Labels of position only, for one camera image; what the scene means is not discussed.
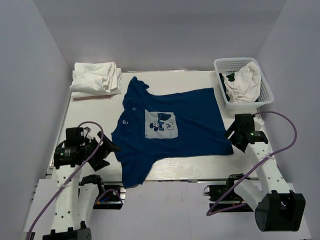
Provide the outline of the blue Mickey print t-shirt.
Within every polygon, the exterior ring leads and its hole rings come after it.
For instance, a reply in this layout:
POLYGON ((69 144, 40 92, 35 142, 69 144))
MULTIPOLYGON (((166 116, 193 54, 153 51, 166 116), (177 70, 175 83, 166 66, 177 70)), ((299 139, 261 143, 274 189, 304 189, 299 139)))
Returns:
POLYGON ((130 80, 111 135, 120 148, 115 156, 125 188, 142 184, 158 160, 233 154, 213 88, 167 95, 148 89, 136 77, 130 80))

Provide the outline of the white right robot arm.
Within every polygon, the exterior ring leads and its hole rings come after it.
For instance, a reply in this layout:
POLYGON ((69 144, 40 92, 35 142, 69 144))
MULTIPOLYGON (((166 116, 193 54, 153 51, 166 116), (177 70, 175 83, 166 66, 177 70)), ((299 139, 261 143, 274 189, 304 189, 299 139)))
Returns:
POLYGON ((255 127, 254 115, 236 114, 224 136, 249 156, 261 186, 256 188, 246 173, 225 187, 225 195, 233 200, 241 197, 254 211, 256 225, 262 232, 298 231, 306 200, 283 178, 265 133, 255 127))

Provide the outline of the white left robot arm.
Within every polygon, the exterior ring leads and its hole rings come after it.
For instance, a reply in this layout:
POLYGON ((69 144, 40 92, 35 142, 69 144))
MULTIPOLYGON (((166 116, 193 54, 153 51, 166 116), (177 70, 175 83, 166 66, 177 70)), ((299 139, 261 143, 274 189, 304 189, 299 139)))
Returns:
POLYGON ((67 128, 66 139, 55 148, 53 161, 56 192, 32 222, 25 239, 32 239, 32 231, 47 208, 54 203, 50 233, 44 240, 90 240, 89 220, 94 206, 108 191, 97 171, 107 167, 106 157, 121 149, 101 130, 90 137, 89 128, 67 128))

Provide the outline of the crumpled white t-shirt in basket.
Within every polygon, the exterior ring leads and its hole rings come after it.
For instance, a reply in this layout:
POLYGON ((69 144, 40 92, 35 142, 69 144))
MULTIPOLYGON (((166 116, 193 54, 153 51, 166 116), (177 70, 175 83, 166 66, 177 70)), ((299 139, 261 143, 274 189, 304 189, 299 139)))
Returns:
POLYGON ((258 65, 251 61, 235 72, 233 82, 225 80, 226 92, 232 104, 253 103, 261 91, 261 71, 258 65))

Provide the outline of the dark green garment in basket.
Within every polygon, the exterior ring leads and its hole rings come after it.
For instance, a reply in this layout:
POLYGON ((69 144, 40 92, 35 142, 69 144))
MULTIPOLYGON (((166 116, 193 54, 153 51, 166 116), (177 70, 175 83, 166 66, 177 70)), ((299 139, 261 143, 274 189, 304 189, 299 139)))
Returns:
POLYGON ((227 88, 226 88, 226 85, 225 85, 225 80, 227 80, 228 82, 234 82, 235 81, 235 73, 231 73, 229 75, 226 75, 226 76, 223 76, 222 73, 219 73, 219 78, 220 78, 220 82, 222 84, 222 89, 224 91, 224 95, 227 99, 227 101, 229 102, 230 101, 230 97, 229 95, 227 94, 227 88))

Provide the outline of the folded white t-shirt lower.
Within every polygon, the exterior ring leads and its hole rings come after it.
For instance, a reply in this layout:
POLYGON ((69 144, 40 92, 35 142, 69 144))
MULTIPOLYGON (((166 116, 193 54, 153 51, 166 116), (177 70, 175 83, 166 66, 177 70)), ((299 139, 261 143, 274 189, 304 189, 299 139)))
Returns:
POLYGON ((83 96, 96 96, 96 95, 120 95, 122 93, 122 69, 116 68, 113 79, 110 81, 108 93, 90 93, 90 92, 81 92, 81 91, 73 91, 71 95, 75 95, 77 97, 83 96))

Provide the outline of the white plastic laundry basket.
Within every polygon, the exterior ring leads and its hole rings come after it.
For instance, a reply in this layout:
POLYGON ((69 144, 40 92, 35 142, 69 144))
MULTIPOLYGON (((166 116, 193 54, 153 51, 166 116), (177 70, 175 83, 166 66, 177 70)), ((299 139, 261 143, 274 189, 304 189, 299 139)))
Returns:
POLYGON ((213 66, 218 78, 218 83, 222 92, 222 97, 224 100, 225 108, 231 112, 242 112, 242 111, 253 111, 263 105, 271 104, 274 101, 274 96, 269 87, 269 84, 257 62, 256 59, 252 57, 229 57, 229 58, 217 58, 213 61, 213 66), (223 87, 223 81, 220 78, 220 74, 223 76, 230 75, 239 71, 242 67, 250 62, 254 62, 261 74, 261 84, 260 84, 260 95, 255 102, 250 103, 231 103, 226 97, 226 93, 223 87))

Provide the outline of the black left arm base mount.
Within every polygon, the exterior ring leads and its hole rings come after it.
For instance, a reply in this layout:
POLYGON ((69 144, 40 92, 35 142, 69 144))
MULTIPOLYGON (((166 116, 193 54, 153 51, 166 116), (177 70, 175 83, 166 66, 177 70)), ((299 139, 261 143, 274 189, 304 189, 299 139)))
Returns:
POLYGON ((122 185, 105 184, 103 186, 103 192, 108 191, 100 198, 100 200, 94 205, 96 210, 120 210, 122 203, 125 202, 126 189, 122 185))

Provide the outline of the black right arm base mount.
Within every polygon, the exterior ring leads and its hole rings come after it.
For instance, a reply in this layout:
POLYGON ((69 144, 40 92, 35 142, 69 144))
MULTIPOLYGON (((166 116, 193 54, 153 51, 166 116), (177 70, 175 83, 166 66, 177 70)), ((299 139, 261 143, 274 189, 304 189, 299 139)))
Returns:
MULTIPOLYGON (((212 205, 228 190, 226 184, 212 184, 207 185, 203 189, 205 196, 209 197, 209 207, 212 205)), ((212 209, 211 213, 220 212, 220 213, 252 213, 253 210, 249 205, 234 191, 229 193, 226 197, 219 202, 215 208, 212 209)))

